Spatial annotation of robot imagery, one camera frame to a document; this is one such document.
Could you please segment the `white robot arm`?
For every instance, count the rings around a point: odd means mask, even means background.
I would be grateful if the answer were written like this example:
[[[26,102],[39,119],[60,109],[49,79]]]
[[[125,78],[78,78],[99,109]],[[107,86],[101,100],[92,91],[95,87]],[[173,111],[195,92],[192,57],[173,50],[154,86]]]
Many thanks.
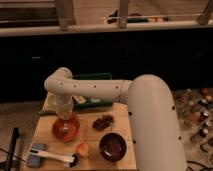
[[[136,168],[139,171],[186,171],[183,140],[170,88],[160,77],[145,74],[134,80],[78,80],[66,67],[44,81],[57,110],[72,105],[80,95],[127,106]]]

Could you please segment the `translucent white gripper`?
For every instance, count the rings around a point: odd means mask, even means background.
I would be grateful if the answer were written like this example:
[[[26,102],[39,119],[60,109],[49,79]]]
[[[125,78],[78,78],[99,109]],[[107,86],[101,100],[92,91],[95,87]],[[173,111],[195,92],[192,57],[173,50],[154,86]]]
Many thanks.
[[[62,120],[69,120],[71,118],[73,107],[74,102],[71,96],[53,96],[53,108]]]

